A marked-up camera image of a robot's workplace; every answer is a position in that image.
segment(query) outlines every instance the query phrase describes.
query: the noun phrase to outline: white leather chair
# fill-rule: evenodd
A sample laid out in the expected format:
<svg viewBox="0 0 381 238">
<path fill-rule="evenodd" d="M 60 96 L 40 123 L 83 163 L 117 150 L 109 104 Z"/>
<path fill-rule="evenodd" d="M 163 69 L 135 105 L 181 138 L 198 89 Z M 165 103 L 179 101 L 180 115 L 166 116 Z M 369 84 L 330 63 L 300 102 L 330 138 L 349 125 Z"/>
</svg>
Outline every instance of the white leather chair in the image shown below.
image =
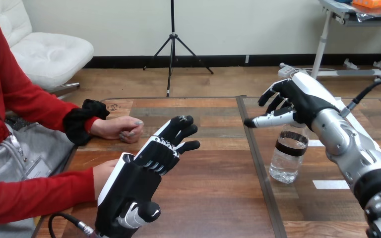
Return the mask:
<svg viewBox="0 0 381 238">
<path fill-rule="evenodd" d="M 33 32 L 22 0 L 0 0 L 0 27 L 12 53 L 28 78 L 49 92 L 79 87 L 65 84 L 93 57 L 86 40 Z"/>
</svg>

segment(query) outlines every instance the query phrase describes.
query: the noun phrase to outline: tabletop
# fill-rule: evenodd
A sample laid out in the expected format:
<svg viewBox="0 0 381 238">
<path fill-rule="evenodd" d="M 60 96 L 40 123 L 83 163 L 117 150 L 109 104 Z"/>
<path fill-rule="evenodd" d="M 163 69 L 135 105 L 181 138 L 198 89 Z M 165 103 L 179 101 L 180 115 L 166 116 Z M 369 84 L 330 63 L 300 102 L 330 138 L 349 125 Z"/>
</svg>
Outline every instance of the tabletop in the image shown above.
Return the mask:
<svg viewBox="0 0 381 238">
<path fill-rule="evenodd" d="M 69 171 L 84 170 L 122 152 L 136 153 L 160 126 L 172 117 L 192 115 L 198 150 L 186 152 L 167 175 L 152 201 L 160 218 L 140 228 L 135 238 L 273 238 L 359 237 L 367 224 L 349 189 L 317 188 L 314 180 L 343 180 L 324 147 L 308 148 L 299 176 L 282 184 L 268 175 L 268 166 L 281 127 L 248 129 L 242 119 L 259 116 L 265 108 L 256 98 L 145 98 L 103 101 L 109 119 L 119 116 L 144 121 L 144 134 L 135 144 L 94 138 L 75 152 Z M 353 115 L 381 146 L 381 100 L 363 100 Z M 96 203 L 64 212 L 94 227 Z M 54 219 L 59 238 L 85 237 L 74 225 Z M 47 217 L 35 237 L 49 238 Z"/>
</svg>

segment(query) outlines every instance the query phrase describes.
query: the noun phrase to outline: red sleeve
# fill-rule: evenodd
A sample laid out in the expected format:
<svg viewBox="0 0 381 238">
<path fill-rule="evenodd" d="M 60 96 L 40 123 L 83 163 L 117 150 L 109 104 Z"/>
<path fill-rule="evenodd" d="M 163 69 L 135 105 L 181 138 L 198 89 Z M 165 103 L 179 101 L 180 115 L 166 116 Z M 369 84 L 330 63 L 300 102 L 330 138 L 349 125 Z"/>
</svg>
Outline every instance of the red sleeve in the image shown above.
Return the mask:
<svg viewBox="0 0 381 238">
<path fill-rule="evenodd" d="M 71 109 L 77 108 L 75 104 L 59 100 L 31 83 L 10 51 L 1 28 L 0 83 L 7 109 L 27 121 L 38 122 L 49 129 L 64 131 L 63 118 Z"/>
<path fill-rule="evenodd" d="M 0 182 L 0 224 L 59 212 L 94 198 L 93 169 Z"/>
</svg>

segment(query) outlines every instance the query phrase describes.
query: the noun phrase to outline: plastic bottle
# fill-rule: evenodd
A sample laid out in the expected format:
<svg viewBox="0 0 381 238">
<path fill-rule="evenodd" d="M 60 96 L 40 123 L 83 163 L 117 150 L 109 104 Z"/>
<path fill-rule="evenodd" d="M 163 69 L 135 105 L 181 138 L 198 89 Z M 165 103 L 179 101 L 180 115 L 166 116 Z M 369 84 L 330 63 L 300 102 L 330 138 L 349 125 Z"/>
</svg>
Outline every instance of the plastic bottle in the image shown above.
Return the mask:
<svg viewBox="0 0 381 238">
<path fill-rule="evenodd" d="M 296 179 L 309 143 L 309 133 L 305 124 L 292 123 L 283 127 L 269 166 L 271 177 L 283 183 Z"/>
</svg>

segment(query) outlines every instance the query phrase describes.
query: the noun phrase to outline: robotic hand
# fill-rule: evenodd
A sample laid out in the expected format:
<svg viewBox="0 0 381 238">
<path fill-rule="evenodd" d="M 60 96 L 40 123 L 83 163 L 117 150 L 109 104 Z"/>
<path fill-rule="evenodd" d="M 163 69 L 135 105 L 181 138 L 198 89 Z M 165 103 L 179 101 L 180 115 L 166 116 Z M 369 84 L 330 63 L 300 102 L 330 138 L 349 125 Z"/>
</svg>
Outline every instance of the robotic hand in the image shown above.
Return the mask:
<svg viewBox="0 0 381 238">
<path fill-rule="evenodd" d="M 161 210 L 151 198 L 161 176 L 177 164 L 180 154 L 200 147 L 198 141 L 181 143 L 197 130 L 191 116 L 175 117 L 150 137 L 136 156 L 123 153 L 99 195 L 96 229 L 83 231 L 94 238 L 130 238 L 155 221 Z"/>
<path fill-rule="evenodd" d="M 261 96 L 259 105 L 264 106 L 276 93 L 266 114 L 246 119 L 245 125 L 267 127 L 294 121 L 306 124 L 325 145 L 326 156 L 338 165 L 364 209 L 369 224 L 367 236 L 381 238 L 381 151 L 344 120 L 335 98 L 310 76 L 296 73 L 293 79 L 274 83 Z"/>
</svg>

